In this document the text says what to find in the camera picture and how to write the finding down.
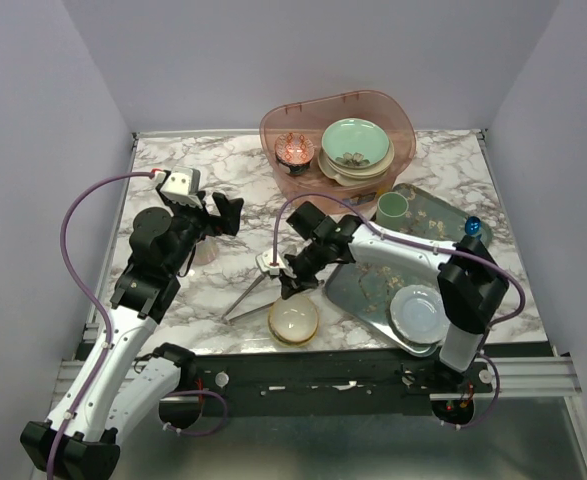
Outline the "cream orange-rimmed bowl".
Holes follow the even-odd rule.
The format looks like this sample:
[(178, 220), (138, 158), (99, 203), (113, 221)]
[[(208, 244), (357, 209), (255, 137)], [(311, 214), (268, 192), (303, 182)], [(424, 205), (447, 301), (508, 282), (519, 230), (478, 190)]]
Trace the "cream orange-rimmed bowl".
[(267, 325), (270, 333), (291, 340), (301, 340), (316, 334), (319, 311), (308, 297), (298, 294), (288, 300), (278, 299), (269, 309)]

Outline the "orange patterned bowl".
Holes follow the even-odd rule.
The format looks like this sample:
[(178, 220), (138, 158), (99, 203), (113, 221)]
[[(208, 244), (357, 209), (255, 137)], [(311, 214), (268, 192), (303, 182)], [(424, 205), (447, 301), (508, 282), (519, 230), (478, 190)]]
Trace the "orange patterned bowl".
[(289, 167), (302, 167), (311, 163), (315, 155), (315, 145), (302, 133), (288, 132), (275, 140), (276, 159)]

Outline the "cream divided plate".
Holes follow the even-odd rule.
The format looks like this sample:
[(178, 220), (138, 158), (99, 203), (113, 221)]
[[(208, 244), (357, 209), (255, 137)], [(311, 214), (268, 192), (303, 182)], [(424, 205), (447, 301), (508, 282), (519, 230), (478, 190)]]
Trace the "cream divided plate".
[(371, 177), (371, 178), (353, 178), (349, 176), (345, 176), (340, 174), (336, 170), (334, 170), (327, 162), (327, 159), (324, 157), (324, 154), (321, 150), (318, 156), (318, 165), (321, 172), (329, 179), (336, 181), (341, 186), (355, 186), (360, 183), (370, 182), (373, 180), (379, 180), (382, 176), (386, 173), (386, 171), (380, 175)]

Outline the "green plate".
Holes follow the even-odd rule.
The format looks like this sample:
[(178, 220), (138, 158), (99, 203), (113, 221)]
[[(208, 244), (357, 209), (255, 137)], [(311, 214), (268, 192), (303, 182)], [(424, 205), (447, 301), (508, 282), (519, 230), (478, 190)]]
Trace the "green plate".
[(321, 146), (337, 165), (363, 169), (379, 163), (386, 156), (390, 140), (375, 123), (346, 118), (327, 127), (322, 135)]

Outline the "yellow blue patterned bowl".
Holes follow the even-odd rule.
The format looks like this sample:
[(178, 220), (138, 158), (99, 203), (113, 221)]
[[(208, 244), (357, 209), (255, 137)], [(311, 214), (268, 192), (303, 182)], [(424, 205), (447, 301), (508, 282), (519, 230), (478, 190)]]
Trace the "yellow blue patterned bowl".
[(279, 344), (286, 346), (286, 347), (302, 347), (304, 345), (309, 344), (315, 337), (316, 334), (313, 334), (307, 338), (303, 338), (301, 340), (291, 340), (289, 338), (285, 338), (282, 336), (279, 336), (276, 333), (272, 333), (271, 336), (273, 337), (273, 339), (278, 342)]

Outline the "colourful striped bowl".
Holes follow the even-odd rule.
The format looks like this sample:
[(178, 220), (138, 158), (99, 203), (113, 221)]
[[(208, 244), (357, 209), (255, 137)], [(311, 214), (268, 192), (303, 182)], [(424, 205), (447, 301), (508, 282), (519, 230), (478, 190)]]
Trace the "colourful striped bowl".
[(297, 177), (304, 175), (312, 166), (311, 162), (301, 164), (286, 163), (281, 160), (277, 160), (278, 167), (287, 175)]

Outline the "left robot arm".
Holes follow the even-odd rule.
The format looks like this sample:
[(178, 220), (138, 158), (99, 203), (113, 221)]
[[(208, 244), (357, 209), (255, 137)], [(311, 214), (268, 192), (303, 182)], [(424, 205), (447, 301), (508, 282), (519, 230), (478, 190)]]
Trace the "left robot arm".
[(131, 383), (125, 377), (142, 346), (175, 299), (179, 272), (208, 236), (234, 236), (244, 201), (215, 192), (216, 214), (204, 195), (197, 205), (164, 199), (139, 212), (129, 238), (131, 255), (116, 282), (105, 326), (67, 394), (43, 422), (31, 421), (20, 442), (50, 479), (107, 479), (121, 446), (137, 424), (168, 394), (187, 393), (195, 381), (194, 355), (165, 346)]

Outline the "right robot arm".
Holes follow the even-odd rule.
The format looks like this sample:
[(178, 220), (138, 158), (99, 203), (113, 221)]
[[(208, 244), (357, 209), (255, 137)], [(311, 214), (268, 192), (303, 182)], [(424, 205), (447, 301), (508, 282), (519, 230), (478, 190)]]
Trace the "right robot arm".
[(404, 268), (425, 276), (437, 283), (451, 323), (432, 370), (434, 382), (447, 392), (467, 383), (468, 368), (509, 288), (506, 273), (480, 240), (465, 236), (458, 242), (437, 243), (385, 230), (356, 215), (336, 222), (309, 201), (286, 223), (308, 245), (301, 253), (284, 257), (279, 273), (282, 298), (316, 287), (316, 275), (333, 263)]

